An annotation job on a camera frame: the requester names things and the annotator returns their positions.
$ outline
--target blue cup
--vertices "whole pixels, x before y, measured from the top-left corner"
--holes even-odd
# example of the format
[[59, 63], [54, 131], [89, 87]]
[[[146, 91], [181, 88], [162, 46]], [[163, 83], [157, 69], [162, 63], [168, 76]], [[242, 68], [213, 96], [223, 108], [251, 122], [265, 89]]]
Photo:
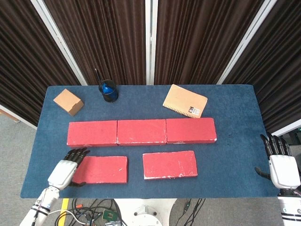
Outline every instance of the blue cup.
[[103, 98], [107, 102], [114, 102], [118, 99], [118, 90], [112, 80], [103, 80], [98, 86], [99, 91], [102, 93]]

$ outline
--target yellow tape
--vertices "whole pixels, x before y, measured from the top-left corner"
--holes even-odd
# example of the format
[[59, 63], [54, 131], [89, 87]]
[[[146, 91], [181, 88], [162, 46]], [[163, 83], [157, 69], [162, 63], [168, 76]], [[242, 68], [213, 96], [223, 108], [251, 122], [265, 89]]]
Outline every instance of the yellow tape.
[[[69, 202], [69, 199], [63, 199], [63, 203], [62, 203], [62, 211], [61, 211], [61, 214], [64, 213], [66, 209], [68, 209], [68, 202]], [[66, 215], [64, 215], [58, 222], [58, 226], [64, 226], [65, 224], [65, 219], [66, 219]]]

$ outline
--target gray floor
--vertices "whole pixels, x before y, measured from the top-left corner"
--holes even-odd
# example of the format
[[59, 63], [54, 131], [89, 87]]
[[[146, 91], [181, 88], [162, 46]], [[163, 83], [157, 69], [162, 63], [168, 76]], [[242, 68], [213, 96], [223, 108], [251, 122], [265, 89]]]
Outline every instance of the gray floor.
[[[21, 199], [20, 191], [26, 174], [35, 130], [15, 123], [0, 115], [0, 225], [19, 225], [34, 203], [34, 199]], [[292, 146], [293, 154], [301, 153], [301, 146]], [[197, 200], [192, 200], [188, 213], [179, 221], [183, 225]], [[82, 200], [84, 205], [91, 200]], [[170, 216], [174, 226], [182, 214], [186, 200], [177, 200]], [[53, 210], [60, 209], [59, 200]], [[45, 226], [54, 225], [56, 214], [49, 216]], [[195, 226], [282, 226], [277, 198], [207, 199], [198, 214]]]

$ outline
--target notebook label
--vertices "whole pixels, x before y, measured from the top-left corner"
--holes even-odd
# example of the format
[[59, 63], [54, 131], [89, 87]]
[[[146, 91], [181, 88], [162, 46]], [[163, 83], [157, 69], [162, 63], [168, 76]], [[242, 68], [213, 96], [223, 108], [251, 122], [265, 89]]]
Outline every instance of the notebook label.
[[195, 107], [190, 107], [189, 112], [192, 113], [192, 114], [195, 114], [195, 115], [199, 115], [200, 110], [195, 108]]

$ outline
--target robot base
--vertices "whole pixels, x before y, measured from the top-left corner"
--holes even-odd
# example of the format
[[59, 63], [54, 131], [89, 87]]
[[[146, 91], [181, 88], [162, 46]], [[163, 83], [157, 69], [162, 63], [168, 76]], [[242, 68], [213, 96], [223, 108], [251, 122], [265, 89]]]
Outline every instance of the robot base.
[[128, 226], [169, 226], [177, 199], [115, 199]]

